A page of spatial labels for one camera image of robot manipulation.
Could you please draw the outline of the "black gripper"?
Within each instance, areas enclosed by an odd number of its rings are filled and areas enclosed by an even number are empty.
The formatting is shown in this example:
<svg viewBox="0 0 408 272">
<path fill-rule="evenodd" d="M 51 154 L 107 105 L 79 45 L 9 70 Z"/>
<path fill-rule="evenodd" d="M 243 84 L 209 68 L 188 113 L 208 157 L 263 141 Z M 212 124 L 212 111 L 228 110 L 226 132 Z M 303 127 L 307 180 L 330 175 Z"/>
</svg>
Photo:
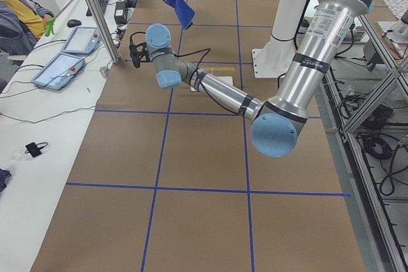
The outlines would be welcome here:
<svg viewBox="0 0 408 272">
<path fill-rule="evenodd" d="M 140 68 L 141 63 L 147 62 L 147 43 L 139 43 L 137 45 L 133 42 L 133 37 L 129 39 L 129 54 L 135 68 Z"/>
</svg>

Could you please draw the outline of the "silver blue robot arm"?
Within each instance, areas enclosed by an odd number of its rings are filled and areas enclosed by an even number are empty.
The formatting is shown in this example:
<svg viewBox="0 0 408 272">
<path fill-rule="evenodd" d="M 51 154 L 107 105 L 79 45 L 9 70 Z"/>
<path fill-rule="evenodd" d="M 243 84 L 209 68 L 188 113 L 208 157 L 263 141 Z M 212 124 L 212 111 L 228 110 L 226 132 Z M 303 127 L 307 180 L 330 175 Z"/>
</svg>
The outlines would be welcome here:
<svg viewBox="0 0 408 272">
<path fill-rule="evenodd" d="M 171 34 L 163 24 L 150 25 L 145 41 L 130 44 L 135 67 L 151 62 L 163 89 L 186 83 L 219 106 L 252 122 L 251 141 L 258 152 L 282 157 L 294 149 L 308 119 L 314 91 L 344 40 L 353 20 L 368 13 L 374 0 L 318 0 L 319 6 L 295 52 L 276 95 L 260 101 L 224 82 L 199 65 L 187 62 L 171 48 Z"/>
</svg>

